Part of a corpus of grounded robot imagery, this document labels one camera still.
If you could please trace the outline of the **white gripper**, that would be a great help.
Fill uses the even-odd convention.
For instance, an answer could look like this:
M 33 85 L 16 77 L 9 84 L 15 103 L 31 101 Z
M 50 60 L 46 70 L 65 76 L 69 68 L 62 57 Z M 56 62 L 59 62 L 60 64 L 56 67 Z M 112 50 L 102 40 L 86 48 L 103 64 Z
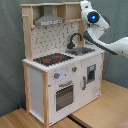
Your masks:
M 82 0 L 80 2 L 80 6 L 81 6 L 81 12 L 84 13 L 86 10 L 91 10 L 92 9 L 92 5 L 91 2 L 88 0 Z

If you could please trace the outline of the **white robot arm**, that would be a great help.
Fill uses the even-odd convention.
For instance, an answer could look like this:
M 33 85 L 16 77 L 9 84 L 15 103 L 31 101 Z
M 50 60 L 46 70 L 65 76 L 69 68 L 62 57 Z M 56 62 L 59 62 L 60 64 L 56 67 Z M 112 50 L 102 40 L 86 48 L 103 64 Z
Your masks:
M 83 33 L 83 37 L 110 54 L 122 55 L 128 58 L 128 37 L 121 38 L 110 44 L 104 43 L 100 40 L 100 37 L 110 27 L 109 19 L 94 10 L 88 0 L 82 0 L 80 7 L 82 21 L 88 26 Z

